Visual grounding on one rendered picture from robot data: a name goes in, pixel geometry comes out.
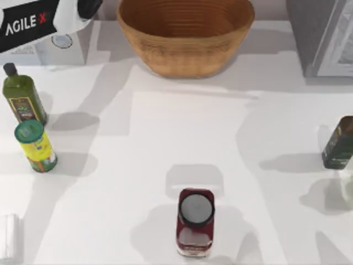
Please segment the grey framed cabinet door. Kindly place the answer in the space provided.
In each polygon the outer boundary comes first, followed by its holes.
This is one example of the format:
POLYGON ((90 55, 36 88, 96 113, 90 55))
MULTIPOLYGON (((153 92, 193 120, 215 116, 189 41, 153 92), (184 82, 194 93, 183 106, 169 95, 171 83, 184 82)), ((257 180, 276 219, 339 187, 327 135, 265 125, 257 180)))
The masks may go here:
POLYGON ((313 71, 318 77, 353 77, 353 0, 335 0, 313 71))

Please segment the grey cabinet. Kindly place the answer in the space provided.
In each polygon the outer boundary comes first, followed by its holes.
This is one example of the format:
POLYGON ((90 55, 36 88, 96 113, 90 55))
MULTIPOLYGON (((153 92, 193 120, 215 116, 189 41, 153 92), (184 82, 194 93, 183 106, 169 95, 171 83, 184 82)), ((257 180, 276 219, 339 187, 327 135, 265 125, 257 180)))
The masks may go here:
POLYGON ((335 0, 286 0, 303 74, 314 75, 313 63, 335 0))

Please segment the dark green bottle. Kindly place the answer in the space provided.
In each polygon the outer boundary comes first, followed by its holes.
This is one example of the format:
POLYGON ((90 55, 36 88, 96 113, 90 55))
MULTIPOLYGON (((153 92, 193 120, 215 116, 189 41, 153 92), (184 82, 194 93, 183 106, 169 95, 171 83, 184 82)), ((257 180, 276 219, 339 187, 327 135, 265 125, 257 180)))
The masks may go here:
POLYGON ((340 119, 322 152, 327 169, 344 169, 353 156, 353 115, 340 119))

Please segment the woven wooden basket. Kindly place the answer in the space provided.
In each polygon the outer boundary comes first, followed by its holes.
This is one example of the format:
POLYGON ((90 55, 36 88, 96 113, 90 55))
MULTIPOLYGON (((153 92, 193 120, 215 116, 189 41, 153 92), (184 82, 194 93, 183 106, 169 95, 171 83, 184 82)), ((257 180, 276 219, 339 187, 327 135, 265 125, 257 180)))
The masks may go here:
POLYGON ((155 73, 171 78, 217 74, 255 18, 250 0, 121 0, 117 21, 155 73))

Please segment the dark red jar, grey lid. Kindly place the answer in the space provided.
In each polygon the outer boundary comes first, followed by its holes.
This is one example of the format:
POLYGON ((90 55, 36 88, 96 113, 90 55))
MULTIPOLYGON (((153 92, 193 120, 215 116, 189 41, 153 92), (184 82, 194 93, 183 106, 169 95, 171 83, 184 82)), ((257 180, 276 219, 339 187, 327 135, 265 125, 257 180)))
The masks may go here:
POLYGON ((184 257, 203 258, 213 244, 215 196, 208 189, 184 188, 179 194, 176 246, 184 257))

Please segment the green bottle with black cap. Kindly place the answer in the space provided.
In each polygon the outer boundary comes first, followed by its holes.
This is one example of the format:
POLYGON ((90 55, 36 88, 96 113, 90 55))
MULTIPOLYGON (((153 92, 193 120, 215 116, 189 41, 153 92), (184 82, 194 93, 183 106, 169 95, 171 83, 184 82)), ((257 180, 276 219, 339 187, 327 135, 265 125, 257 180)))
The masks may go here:
POLYGON ((20 75, 12 62, 5 63, 3 69, 7 76, 3 81, 2 93, 17 121, 37 120, 45 126, 48 116, 34 80, 30 76, 20 75))

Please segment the round microwave knob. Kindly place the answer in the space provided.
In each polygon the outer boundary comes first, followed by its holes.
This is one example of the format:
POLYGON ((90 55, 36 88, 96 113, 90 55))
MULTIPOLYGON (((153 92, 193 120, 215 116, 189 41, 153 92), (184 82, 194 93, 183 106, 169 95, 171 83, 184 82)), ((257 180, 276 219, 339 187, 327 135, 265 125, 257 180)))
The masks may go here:
POLYGON ((72 46, 73 40, 69 35, 54 35, 51 37, 52 43, 60 49, 68 49, 72 46))

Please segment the yellow can with green lid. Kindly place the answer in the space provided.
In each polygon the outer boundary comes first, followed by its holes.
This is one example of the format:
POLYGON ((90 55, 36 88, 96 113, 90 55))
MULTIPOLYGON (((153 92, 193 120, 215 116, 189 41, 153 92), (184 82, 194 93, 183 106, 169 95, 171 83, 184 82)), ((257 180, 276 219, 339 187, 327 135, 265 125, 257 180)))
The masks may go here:
POLYGON ((34 171, 45 173, 56 166, 57 155, 41 122, 32 119, 19 123, 14 136, 34 171))

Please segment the pale microwave oven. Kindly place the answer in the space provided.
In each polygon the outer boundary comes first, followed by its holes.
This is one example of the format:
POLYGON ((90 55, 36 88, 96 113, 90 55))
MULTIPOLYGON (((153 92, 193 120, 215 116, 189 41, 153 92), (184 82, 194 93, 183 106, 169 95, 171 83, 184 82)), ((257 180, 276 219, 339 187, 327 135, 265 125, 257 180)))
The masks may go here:
POLYGON ((73 44, 68 49, 56 47, 51 37, 33 45, 27 45, 10 53, 15 63, 22 65, 84 65, 86 63, 93 22, 82 30, 68 34, 73 44))

